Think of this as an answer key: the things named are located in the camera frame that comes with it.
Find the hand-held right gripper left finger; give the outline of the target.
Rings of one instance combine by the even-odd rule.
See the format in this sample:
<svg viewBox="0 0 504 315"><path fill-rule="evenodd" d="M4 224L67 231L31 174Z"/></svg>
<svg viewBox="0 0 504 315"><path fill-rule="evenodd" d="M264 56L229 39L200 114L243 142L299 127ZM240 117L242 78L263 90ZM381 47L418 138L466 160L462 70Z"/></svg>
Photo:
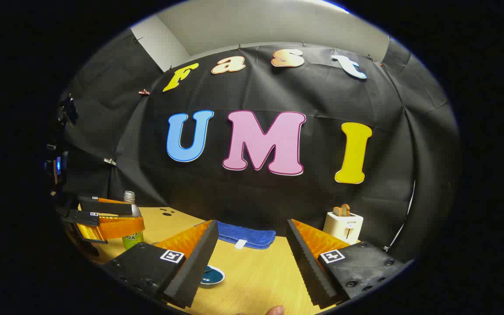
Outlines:
<svg viewBox="0 0 504 315"><path fill-rule="evenodd" d="M103 270L149 299L191 307L217 240L218 221L208 220L157 245L134 245Z"/></svg>

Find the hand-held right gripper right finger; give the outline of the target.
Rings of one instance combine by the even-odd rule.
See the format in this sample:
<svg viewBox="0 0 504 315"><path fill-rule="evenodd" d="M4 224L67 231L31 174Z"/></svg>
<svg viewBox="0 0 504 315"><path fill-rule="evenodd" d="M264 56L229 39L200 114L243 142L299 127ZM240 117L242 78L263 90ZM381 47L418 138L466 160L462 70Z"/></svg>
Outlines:
<svg viewBox="0 0 504 315"><path fill-rule="evenodd" d="M286 238L309 297L318 307L360 299L407 267L368 242L349 245L294 219L287 221Z"/></svg>

